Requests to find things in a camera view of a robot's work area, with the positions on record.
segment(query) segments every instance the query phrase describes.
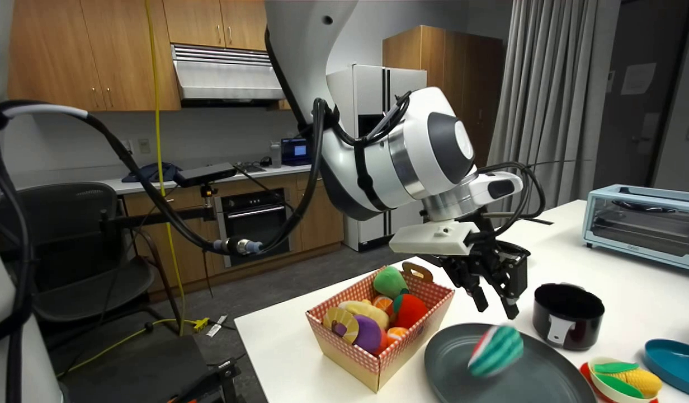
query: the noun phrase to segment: black plate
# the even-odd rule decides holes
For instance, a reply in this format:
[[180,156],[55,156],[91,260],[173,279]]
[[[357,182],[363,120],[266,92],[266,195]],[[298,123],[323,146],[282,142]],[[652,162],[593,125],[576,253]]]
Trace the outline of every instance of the black plate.
[[585,377],[552,346],[522,334],[524,355],[501,373],[476,379],[467,360],[490,325],[455,325],[439,331],[426,351],[426,372],[444,403],[476,400],[554,400],[596,403]]

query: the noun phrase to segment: curtain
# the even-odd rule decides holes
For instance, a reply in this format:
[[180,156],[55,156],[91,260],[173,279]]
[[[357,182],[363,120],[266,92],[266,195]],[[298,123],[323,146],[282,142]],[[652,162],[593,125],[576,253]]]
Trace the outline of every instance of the curtain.
[[596,48],[603,3],[513,0],[487,162],[535,166],[548,206],[593,187],[612,62],[612,49]]

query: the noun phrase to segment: oven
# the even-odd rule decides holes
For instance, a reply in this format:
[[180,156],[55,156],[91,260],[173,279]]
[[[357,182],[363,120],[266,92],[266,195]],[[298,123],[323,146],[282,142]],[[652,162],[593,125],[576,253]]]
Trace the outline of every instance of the oven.
[[[246,193],[246,195],[231,195],[219,198],[218,204],[218,221],[222,237],[248,237],[258,241],[272,241],[285,221],[289,219],[285,190],[261,190],[261,193]],[[289,240],[282,241],[277,249],[264,255],[227,255],[227,266],[237,269],[239,265],[255,262],[272,255],[289,253]]]

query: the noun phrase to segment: wooden cabinet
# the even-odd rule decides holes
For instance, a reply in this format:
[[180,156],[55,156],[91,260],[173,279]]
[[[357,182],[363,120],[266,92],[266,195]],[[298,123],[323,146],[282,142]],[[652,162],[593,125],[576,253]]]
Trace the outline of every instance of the wooden cabinet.
[[166,0],[170,42],[264,49],[264,0]]
[[[272,190],[282,187],[287,195],[287,202],[292,206],[298,206],[301,200],[304,198],[307,175],[264,176],[260,180],[260,184],[264,184]],[[261,193],[260,184],[254,184],[246,180],[225,182],[216,186],[218,187],[216,198]],[[142,195],[142,193],[125,195],[123,202],[125,202],[127,214],[132,218],[157,212],[148,195]],[[175,210],[194,210],[194,209],[207,206],[207,202],[199,195],[199,187],[170,190],[169,202]],[[222,237],[216,219],[197,218],[197,219],[187,219],[187,223],[194,233],[199,233],[204,240]],[[173,228],[173,240],[175,240],[175,260],[173,260],[166,223],[150,223],[150,226],[144,226],[142,230],[157,245],[170,287],[176,287],[175,266],[180,266],[180,275],[187,288],[202,288],[209,284],[207,269],[209,269],[211,283],[218,284],[218,283],[228,283],[236,277],[277,269],[292,262],[339,249],[344,240],[344,214],[331,206],[324,186],[318,184],[310,210],[304,212],[302,221],[296,226],[292,236],[292,250],[285,255],[246,262],[246,265],[239,265],[237,269],[227,266],[225,255],[216,255],[216,253],[207,253],[207,265],[204,265],[202,249],[184,240],[175,228]]]
[[383,62],[428,69],[428,84],[440,88],[464,120],[475,162],[486,163],[504,74],[501,41],[420,24],[386,39]]
[[180,107],[162,0],[16,0],[9,97],[85,110]]

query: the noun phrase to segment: black chair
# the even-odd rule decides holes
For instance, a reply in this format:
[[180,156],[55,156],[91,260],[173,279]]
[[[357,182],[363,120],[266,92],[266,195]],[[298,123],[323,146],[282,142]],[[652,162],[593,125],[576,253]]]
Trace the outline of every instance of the black chair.
[[[37,249],[33,313],[50,349],[85,330],[94,330],[91,325],[104,325],[134,312],[162,317],[148,304],[148,288],[160,275],[166,290],[170,290],[163,266],[154,249],[150,250],[152,258],[134,253],[134,230],[112,226],[122,214],[122,204],[109,186],[55,184],[28,187],[19,195]],[[0,250],[5,262],[9,262],[9,253],[19,250],[19,240],[14,209],[2,202]],[[175,321],[181,321],[170,294],[169,298]]]

